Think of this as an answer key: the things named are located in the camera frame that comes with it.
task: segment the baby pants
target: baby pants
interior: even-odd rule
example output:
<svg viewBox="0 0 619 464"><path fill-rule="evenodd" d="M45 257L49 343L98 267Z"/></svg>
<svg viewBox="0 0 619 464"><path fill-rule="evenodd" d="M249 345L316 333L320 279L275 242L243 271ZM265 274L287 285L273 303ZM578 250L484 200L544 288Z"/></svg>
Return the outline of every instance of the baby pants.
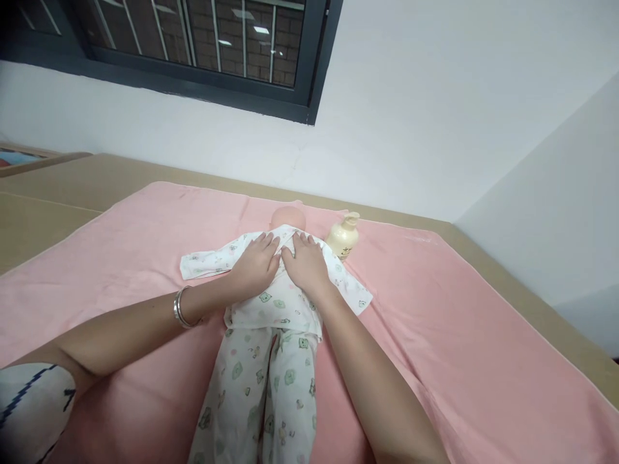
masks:
<svg viewBox="0 0 619 464"><path fill-rule="evenodd" d="M228 329L188 463L309 463L317 347L311 333Z"/></svg>

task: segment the sleeve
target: sleeve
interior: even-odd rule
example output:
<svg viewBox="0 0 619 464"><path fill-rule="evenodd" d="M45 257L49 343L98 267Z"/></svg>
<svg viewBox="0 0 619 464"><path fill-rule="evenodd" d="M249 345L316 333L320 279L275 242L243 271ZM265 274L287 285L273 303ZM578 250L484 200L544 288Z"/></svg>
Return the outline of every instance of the sleeve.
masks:
<svg viewBox="0 0 619 464"><path fill-rule="evenodd" d="M327 264L329 279L338 287L353 312L358 316L371 303L373 295L344 267L344 264L333 253L333 250L322 240L322 256Z"/></svg>
<svg viewBox="0 0 619 464"><path fill-rule="evenodd" d="M260 232L247 233L216 251L198 251L181 258L183 280L211 277L228 272L237 263L243 251Z"/></svg>
<svg viewBox="0 0 619 464"><path fill-rule="evenodd" d="M74 396L72 375L56 364L21 364L2 369L2 462L45 462L66 427Z"/></svg>

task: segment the window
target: window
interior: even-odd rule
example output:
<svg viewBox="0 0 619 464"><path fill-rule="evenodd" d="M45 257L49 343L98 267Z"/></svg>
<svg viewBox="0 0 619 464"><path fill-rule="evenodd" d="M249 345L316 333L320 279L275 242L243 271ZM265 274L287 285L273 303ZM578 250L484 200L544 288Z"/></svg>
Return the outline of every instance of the window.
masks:
<svg viewBox="0 0 619 464"><path fill-rule="evenodd" d="M314 124L342 0L21 0L0 58Z"/></svg>

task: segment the lotion bottle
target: lotion bottle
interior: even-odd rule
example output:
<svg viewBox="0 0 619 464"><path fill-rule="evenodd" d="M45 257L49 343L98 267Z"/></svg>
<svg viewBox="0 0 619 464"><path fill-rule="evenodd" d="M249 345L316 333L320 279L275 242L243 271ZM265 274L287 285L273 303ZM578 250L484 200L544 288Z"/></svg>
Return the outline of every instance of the lotion bottle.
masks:
<svg viewBox="0 0 619 464"><path fill-rule="evenodd" d="M359 213L348 213L344 216L342 223L335 223L331 228L329 236L325 240L327 245L331 247L335 256L344 261L353 247L359 241L359 231L357 230L357 221Z"/></svg>

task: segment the hand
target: hand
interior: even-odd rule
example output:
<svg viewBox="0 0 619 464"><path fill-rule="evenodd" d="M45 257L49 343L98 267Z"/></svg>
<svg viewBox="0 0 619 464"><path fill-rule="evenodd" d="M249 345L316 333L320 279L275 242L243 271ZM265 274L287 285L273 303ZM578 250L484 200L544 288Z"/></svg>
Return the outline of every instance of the hand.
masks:
<svg viewBox="0 0 619 464"><path fill-rule="evenodd" d="M279 237L264 232L252 240L230 273L225 277L230 283L236 301L244 301L260 295L271 285L280 255L274 255Z"/></svg>
<svg viewBox="0 0 619 464"><path fill-rule="evenodd" d="M313 298L331 285L322 250L311 235L295 233L292 240L295 256L292 256L290 249L282 248L284 266L295 285Z"/></svg>

